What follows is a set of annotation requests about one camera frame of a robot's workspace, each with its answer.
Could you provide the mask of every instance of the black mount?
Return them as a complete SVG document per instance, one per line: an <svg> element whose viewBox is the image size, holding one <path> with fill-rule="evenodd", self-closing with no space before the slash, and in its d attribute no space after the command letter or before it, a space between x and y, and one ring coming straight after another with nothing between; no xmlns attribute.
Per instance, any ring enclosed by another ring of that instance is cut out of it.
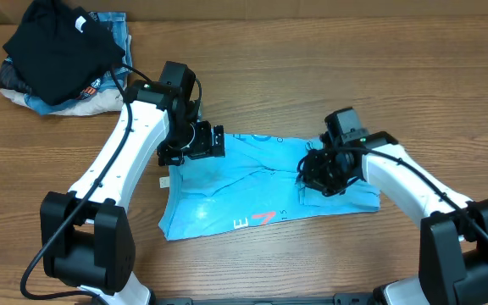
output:
<svg viewBox="0 0 488 305"><path fill-rule="evenodd" d="M470 218L488 235L488 199L468 202ZM477 241L463 253L458 237ZM488 303L488 242L478 237L458 212L421 219L419 281L431 304Z"/></svg>
<svg viewBox="0 0 488 305"><path fill-rule="evenodd" d="M41 205L42 245L79 203L75 192L50 191ZM89 202L74 225L94 219L95 234L71 225L44 255L44 272L67 286L91 286L107 295L124 289L135 263L135 243L125 210L112 199Z"/></svg>
<svg viewBox="0 0 488 305"><path fill-rule="evenodd" d="M215 126L212 131L208 121L198 121L201 93L196 101L190 100L196 78L187 65L168 61L159 81L136 80L126 89L127 101L153 103L169 112L169 134L158 146L160 166L182 165L185 156L198 159L225 155L224 127Z"/></svg>

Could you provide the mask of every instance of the wood grain surface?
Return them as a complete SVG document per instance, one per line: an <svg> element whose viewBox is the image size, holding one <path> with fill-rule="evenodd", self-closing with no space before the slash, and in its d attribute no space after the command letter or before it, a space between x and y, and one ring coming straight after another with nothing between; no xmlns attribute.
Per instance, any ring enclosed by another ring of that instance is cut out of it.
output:
<svg viewBox="0 0 488 305"><path fill-rule="evenodd" d="M0 26L0 64L14 31ZM440 180L488 198L488 16L155 22L130 32L134 65L157 78L166 60L188 64L205 119L226 132L316 136L326 114L353 106ZM83 174L117 116L40 117L0 95L0 304L35 304L19 279L41 245L41 200ZM129 213L135 272L159 297L330 296L418 270L419 231L384 197L374 214L167 242L158 228L167 174L154 157ZM28 287L69 289L41 268Z"/></svg>

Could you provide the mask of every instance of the black clamp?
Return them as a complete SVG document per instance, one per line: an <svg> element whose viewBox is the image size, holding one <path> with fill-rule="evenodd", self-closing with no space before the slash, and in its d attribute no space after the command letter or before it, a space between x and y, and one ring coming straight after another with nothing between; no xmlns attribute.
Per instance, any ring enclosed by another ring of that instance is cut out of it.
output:
<svg viewBox="0 0 488 305"><path fill-rule="evenodd" d="M337 110L324 121L327 132L319 136L323 148L309 149L297 166L297 180L321 191L324 196L343 194L351 184L363 178L363 154L344 152L339 148L372 149L388 143L397 144L397 140L384 131L370 135L353 108Z"/></svg>
<svg viewBox="0 0 488 305"><path fill-rule="evenodd" d="M190 159L223 157L225 139L223 126L213 129L208 121L199 121L201 95L190 100L195 73L185 64L167 62L159 81L136 80L125 94L126 100L153 103L169 113L169 134L158 146L159 165L182 165Z"/></svg>

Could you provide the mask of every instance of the pile of clothes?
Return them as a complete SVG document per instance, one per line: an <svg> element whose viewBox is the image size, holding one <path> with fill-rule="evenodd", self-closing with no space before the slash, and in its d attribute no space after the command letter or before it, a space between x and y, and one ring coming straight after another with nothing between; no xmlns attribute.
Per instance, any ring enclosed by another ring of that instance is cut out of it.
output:
<svg viewBox="0 0 488 305"><path fill-rule="evenodd" d="M40 115L93 115L123 105L112 64L132 66L125 13L87 13L61 0L35 0L3 49L0 92ZM117 68L125 87L130 71Z"/></svg>

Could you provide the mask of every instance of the folded black shirt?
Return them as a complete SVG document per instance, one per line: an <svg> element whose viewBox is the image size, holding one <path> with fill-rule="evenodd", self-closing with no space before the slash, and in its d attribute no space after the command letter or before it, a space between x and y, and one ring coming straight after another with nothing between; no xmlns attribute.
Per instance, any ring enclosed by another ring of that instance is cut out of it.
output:
<svg viewBox="0 0 488 305"><path fill-rule="evenodd" d="M48 105L78 97L125 55L110 31L61 0L35 0L3 49Z"/></svg>

